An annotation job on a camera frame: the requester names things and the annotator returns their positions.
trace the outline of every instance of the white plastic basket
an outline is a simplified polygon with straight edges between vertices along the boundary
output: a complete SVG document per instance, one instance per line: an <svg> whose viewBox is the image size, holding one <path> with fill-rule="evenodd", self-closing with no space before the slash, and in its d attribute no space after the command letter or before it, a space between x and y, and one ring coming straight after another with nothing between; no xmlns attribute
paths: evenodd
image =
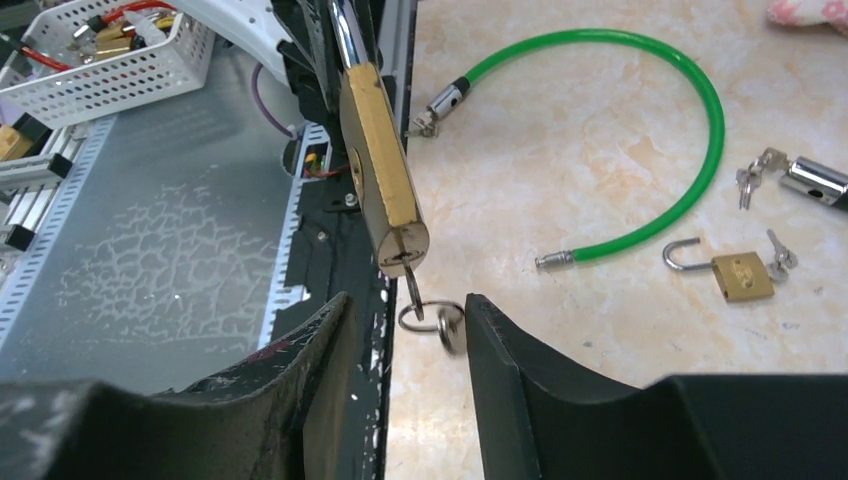
<svg viewBox="0 0 848 480"><path fill-rule="evenodd" d="M35 18L25 41L42 52L65 48L72 34L94 15L132 0L76 0ZM0 101L56 129L196 90L206 83L215 33L178 14L168 39L158 45L66 72L42 69L13 54L0 70Z"/></svg>

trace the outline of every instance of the beige marble surface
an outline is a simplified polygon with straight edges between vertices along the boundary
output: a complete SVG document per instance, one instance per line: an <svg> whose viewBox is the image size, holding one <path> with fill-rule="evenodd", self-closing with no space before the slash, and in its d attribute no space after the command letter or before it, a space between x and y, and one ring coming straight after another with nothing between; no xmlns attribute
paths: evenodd
<svg viewBox="0 0 848 480"><path fill-rule="evenodd" d="M432 246L427 298L487 295L522 328L600 373L645 386L672 372L844 372L848 215L767 178L737 210L734 172L774 146L848 171L848 40L765 24L763 0L422 0L413 110L496 49L554 30L610 27L696 59L727 118L723 164L679 224L601 263L538 273L540 253L653 219L698 172L704 109L672 67L625 47L538 52L487 77L409 164ZM756 250L773 228L800 260L771 300L728 305L712 274L661 261ZM401 293L400 301L408 297ZM387 478L482 478L468 364L401 330L391 365Z"/></svg>

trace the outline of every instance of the brass padlock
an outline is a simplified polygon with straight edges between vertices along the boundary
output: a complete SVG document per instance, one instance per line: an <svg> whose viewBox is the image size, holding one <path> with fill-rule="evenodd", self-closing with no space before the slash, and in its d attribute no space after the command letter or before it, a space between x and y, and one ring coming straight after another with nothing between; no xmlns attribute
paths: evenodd
<svg viewBox="0 0 848 480"><path fill-rule="evenodd" d="M689 238L671 242L663 249L666 265L679 272L711 269L716 277L724 299L728 302L746 302L774 296L774 283L769 277L765 263L756 252L722 255L710 263L680 265L671 259L676 248L701 243L700 238Z"/></svg>

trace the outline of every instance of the electrical wire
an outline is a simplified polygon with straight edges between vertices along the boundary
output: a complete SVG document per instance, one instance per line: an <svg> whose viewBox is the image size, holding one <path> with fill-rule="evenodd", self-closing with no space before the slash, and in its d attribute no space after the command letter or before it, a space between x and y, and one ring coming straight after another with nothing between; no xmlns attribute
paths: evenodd
<svg viewBox="0 0 848 480"><path fill-rule="evenodd" d="M635 47L652 53L670 63L683 73L695 87L695 90L697 90L707 111L710 133L707 153L701 170L680 200L659 217L633 232L608 242L572 250L570 253L573 255L573 261L575 262L585 262L587 260L606 257L634 247L680 220L704 195L715 177L724 150L725 136L724 113L721 107L721 100L703 70L692 59L674 47L637 33L611 29L577 29L539 35L495 52L469 70L465 74L465 79L473 87L486 73L509 60L543 48L580 42L613 43Z"/></svg>
<svg viewBox="0 0 848 480"><path fill-rule="evenodd" d="M43 54L33 50L30 47L24 47L20 50L20 52L25 57L31 58L31 59L35 60L36 62L38 62L38 63L40 63L40 64L42 64L46 67L49 67L49 68L52 68L53 70L56 70L57 72L66 72L66 71L70 70L71 68L73 68L70 65L67 65L67 64L64 64L64 63L62 63L58 60L52 59L52 58L48 57L47 55L43 55Z"/></svg>
<svg viewBox="0 0 848 480"><path fill-rule="evenodd" d="M256 106L259 107L259 111L262 113L262 116L265 117L265 119L268 120L274 128L291 139L297 138L297 135L288 128L284 127L282 123L278 122L277 119L271 115L268 107L265 106L265 102L262 101L262 97L259 96L259 72L261 71L262 64L257 63L256 68L253 69L253 75L251 75L250 78L250 91L253 93L253 101L256 102Z"/></svg>
<svg viewBox="0 0 848 480"><path fill-rule="evenodd" d="M161 2L159 0L139 0L138 2L128 3L126 5L122 5L111 12L102 15L100 18L104 23L110 24L112 22L116 22L124 16L124 12L133 11L137 12L139 10L147 10L148 8L167 8L168 10L176 10L171 5Z"/></svg>
<svg viewBox="0 0 848 480"><path fill-rule="evenodd" d="M312 168L310 168L315 163L318 163L318 154L316 154L316 153L308 154L303 161L303 175L305 177L311 177L311 178L335 177L336 175L338 175L338 174L344 172L345 170L347 170L348 168L350 168L350 165L345 165L343 167L337 168L335 170L330 170L330 171L327 171L327 172L322 172L320 170L316 172L316 171L313 171Z"/></svg>
<svg viewBox="0 0 848 480"><path fill-rule="evenodd" d="M35 49L30 47L29 45L27 45L23 41L18 40L17 38L12 38L5 33L0 32L0 40L2 40L4 43L8 44L10 47L12 47L15 51L19 52L21 55L23 55L27 58L31 58L31 59L35 60L36 62L42 64L42 65L45 65L47 67L52 68L53 70L56 70L56 71L59 71L59 72L64 72L66 70L71 69L71 66L66 65L66 64L64 64L64 63L62 63L58 60L54 60L54 59L48 57L47 55L44 55L44 54L36 51Z"/></svg>

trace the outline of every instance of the red wire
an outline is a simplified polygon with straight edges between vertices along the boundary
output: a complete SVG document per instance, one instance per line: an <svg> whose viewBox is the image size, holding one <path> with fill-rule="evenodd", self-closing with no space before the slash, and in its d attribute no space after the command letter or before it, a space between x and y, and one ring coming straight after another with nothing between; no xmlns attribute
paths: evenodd
<svg viewBox="0 0 848 480"><path fill-rule="evenodd" d="M139 10L146 10L148 8L167 8L168 10L176 10L174 7L168 5L165 2L161 2L159 0L139 0L138 2L128 3L126 5L120 6L111 12L103 15L101 18L104 23L112 23L116 20L119 20L124 16L124 12L127 10L131 10L133 12L137 12Z"/></svg>
<svg viewBox="0 0 848 480"><path fill-rule="evenodd" d="M42 55L41 53L31 49L30 47L22 48L21 53L24 56L27 56L27 57L35 60L36 62L38 62L42 65L46 65L46 66L48 66L48 67L50 67L53 70L56 70L58 72L64 72L64 71L71 69L71 67L69 65L65 65L64 63L59 62L57 60L53 60L52 58L50 58L46 55Z"/></svg>
<svg viewBox="0 0 848 480"><path fill-rule="evenodd" d="M335 177L336 175L344 172L345 170L347 170L349 168L350 168L350 165L345 165L344 167L337 168L335 170L330 170L328 172L312 173L311 171L309 171L309 167L303 167L303 173L307 177L311 177L311 178L329 178L329 177Z"/></svg>

